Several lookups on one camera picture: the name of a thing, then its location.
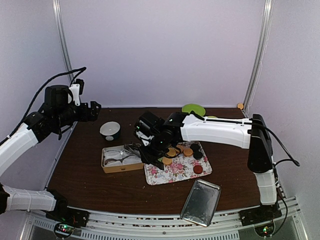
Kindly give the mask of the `metal tongs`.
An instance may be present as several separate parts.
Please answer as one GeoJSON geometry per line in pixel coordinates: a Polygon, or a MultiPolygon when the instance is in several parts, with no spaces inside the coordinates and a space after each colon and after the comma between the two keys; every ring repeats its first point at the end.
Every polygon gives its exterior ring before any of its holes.
{"type": "Polygon", "coordinates": [[[141,145],[139,143],[131,143],[131,144],[125,144],[123,148],[129,153],[136,155],[140,158],[141,157],[140,150],[139,150],[140,146],[141,145]]]}

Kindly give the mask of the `floral rectangular tray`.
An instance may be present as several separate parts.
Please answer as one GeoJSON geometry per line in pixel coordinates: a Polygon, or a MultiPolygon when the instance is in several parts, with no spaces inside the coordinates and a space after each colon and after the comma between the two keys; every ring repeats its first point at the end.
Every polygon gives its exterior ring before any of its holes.
{"type": "Polygon", "coordinates": [[[182,142],[180,145],[189,148],[193,143],[198,143],[200,145],[199,151],[203,154],[201,159],[195,159],[193,155],[186,157],[181,153],[178,157],[172,159],[171,165],[165,165],[164,170],[160,170],[152,164],[146,164],[144,165],[144,173],[147,184],[156,186],[210,175],[213,170],[201,143],[198,141],[189,141],[182,142]],[[201,165],[203,167],[203,172],[201,174],[194,173],[193,167],[196,165],[201,165]]]}

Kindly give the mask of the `beige cookie tin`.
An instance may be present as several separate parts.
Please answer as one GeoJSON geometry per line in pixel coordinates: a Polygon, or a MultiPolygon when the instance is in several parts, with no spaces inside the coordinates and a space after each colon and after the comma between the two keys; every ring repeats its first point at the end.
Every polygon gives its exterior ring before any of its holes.
{"type": "Polygon", "coordinates": [[[101,167],[106,174],[141,170],[141,157],[129,153],[124,145],[105,147],[101,151],[101,167]]]}

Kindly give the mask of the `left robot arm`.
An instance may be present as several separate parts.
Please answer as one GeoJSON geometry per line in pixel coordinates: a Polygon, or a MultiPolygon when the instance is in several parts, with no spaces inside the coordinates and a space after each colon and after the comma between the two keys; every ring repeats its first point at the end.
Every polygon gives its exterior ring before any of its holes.
{"type": "MultiPolygon", "coordinates": [[[[0,145],[0,172],[3,174],[21,155],[45,140],[50,134],[62,136],[75,122],[94,122],[102,106],[96,101],[82,103],[81,82],[52,85],[45,89],[44,102],[19,124],[13,135],[0,145]]],[[[26,190],[0,186],[0,212],[40,210],[52,212],[61,222],[72,218],[66,199],[55,191],[26,190]]]]}

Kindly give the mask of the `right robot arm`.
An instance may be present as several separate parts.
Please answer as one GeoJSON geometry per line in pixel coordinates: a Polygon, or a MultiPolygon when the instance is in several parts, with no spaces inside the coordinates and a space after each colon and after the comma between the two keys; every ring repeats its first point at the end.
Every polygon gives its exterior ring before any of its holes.
{"type": "Polygon", "coordinates": [[[226,119],[175,112],[162,119],[146,111],[135,123],[134,135],[142,142],[138,149],[142,162],[160,170],[164,164],[159,159],[167,156],[169,147],[182,142],[200,141],[247,149],[247,167],[255,175],[262,205],[257,208],[256,216],[266,221],[276,212],[272,140],[261,115],[226,119]]]}

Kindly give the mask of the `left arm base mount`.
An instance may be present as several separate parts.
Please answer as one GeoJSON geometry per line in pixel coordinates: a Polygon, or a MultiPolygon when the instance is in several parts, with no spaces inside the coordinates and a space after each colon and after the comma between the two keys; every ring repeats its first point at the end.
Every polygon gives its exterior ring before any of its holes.
{"type": "Polygon", "coordinates": [[[56,203],[53,211],[45,211],[46,218],[75,228],[87,226],[90,215],[88,211],[68,207],[68,200],[63,195],[53,189],[47,191],[53,195],[56,203]]]}

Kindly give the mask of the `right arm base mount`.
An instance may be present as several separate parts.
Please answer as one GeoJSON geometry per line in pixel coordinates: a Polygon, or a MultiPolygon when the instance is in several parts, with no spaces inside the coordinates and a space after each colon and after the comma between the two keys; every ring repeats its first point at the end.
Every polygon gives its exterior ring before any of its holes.
{"type": "Polygon", "coordinates": [[[239,211],[239,219],[243,227],[273,221],[283,214],[278,203],[279,195],[276,195],[276,202],[272,205],[262,205],[239,211]]]}

